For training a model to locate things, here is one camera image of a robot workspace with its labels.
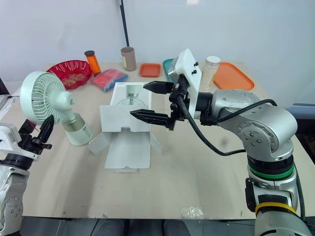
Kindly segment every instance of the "red plastic basket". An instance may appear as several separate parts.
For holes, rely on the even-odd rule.
[[[87,61],[68,60],[52,66],[47,70],[55,74],[63,83],[65,89],[75,89],[87,83],[92,76],[92,70]]]

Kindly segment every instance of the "cardboard tube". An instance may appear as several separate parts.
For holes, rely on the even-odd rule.
[[[121,50],[122,57],[123,57],[123,66],[127,71],[133,71],[137,68],[136,58],[134,55],[134,48],[132,47],[125,47]]]

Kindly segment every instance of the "orange tray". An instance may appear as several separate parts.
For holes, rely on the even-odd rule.
[[[215,75],[214,83],[219,89],[252,90],[255,83],[236,66],[228,62],[221,62]]]
[[[142,77],[158,77],[161,73],[161,65],[157,63],[143,63],[140,66],[139,74]]]

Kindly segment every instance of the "yellow ring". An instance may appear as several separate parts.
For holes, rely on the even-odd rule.
[[[262,207],[282,207],[296,214],[295,210],[287,204],[268,202],[268,203],[261,203],[256,206],[255,208],[256,215],[258,214],[259,209],[261,209]]]

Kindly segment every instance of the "wooden tabletop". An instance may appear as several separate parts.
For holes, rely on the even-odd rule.
[[[252,90],[267,98],[260,84],[242,63],[234,63],[255,82]],[[120,63],[101,63],[103,70],[115,68],[129,75],[129,82],[149,82],[138,69],[124,71]],[[162,73],[155,80],[166,80]],[[100,133],[99,105],[109,105],[112,91],[103,92],[92,84],[72,91],[74,111]],[[168,97],[153,94],[153,109],[170,113]],[[2,119],[18,128],[23,116],[19,101]],[[222,151],[243,148],[231,132],[217,126],[201,126],[204,135]],[[187,122],[177,122],[174,131],[153,126],[152,133],[163,146],[159,155],[151,150],[150,169],[135,173],[116,173],[104,169],[107,151],[93,156],[86,146],[71,145],[61,124],[49,139],[51,150],[44,150],[30,168],[24,194],[24,215],[66,218],[207,218],[251,219],[245,200],[247,157],[239,153],[229,157],[215,154],[196,136]],[[315,166],[298,139],[292,138],[294,157],[300,174],[306,216],[315,216]]]

